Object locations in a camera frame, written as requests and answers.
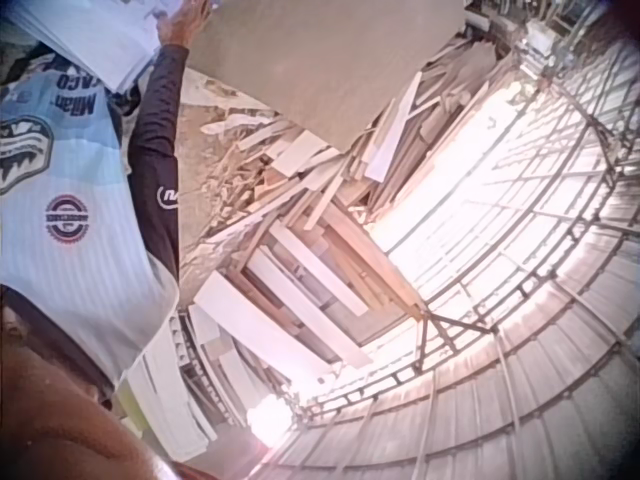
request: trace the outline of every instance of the man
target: man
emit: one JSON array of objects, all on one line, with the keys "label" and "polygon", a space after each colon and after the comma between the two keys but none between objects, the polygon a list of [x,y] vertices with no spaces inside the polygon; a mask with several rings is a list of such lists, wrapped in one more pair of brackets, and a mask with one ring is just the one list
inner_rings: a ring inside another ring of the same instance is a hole
[{"label": "man", "polygon": [[158,18],[162,48],[128,179],[98,79],[42,58],[6,92],[0,456],[9,478],[176,478],[98,402],[176,307],[176,121],[187,47],[209,13],[209,0],[185,0]]}]

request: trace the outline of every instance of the jersey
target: jersey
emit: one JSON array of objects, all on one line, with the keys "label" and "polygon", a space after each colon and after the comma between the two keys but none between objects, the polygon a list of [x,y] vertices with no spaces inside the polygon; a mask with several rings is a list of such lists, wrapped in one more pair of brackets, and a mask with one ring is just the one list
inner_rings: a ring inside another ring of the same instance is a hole
[{"label": "jersey", "polygon": [[103,84],[39,70],[0,106],[0,284],[117,384],[175,310],[143,241]]}]

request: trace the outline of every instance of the stack of paper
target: stack of paper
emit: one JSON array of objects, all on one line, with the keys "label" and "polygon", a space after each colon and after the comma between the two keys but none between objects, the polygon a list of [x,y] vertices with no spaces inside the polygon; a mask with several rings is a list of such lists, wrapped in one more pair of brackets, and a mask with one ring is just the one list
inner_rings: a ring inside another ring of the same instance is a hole
[{"label": "stack of paper", "polygon": [[8,17],[108,89],[123,92],[159,48],[153,12],[181,0],[15,0]]}]

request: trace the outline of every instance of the curved metal structure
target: curved metal structure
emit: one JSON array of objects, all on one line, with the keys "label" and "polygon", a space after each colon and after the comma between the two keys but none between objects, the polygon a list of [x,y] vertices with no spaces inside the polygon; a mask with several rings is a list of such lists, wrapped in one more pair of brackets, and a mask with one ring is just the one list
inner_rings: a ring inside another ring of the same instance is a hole
[{"label": "curved metal structure", "polygon": [[416,329],[416,351],[317,399],[255,478],[610,473],[640,434],[639,71],[618,43],[525,103],[392,255],[458,322],[454,348]]}]

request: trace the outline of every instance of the hand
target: hand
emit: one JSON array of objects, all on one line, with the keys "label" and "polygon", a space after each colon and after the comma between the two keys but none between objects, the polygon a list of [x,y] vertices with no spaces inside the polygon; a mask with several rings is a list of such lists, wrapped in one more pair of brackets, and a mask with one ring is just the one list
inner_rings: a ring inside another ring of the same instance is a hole
[{"label": "hand", "polygon": [[158,39],[161,45],[180,45],[189,48],[211,14],[211,0],[183,0],[180,10],[171,18],[166,12],[155,14],[158,20]]}]

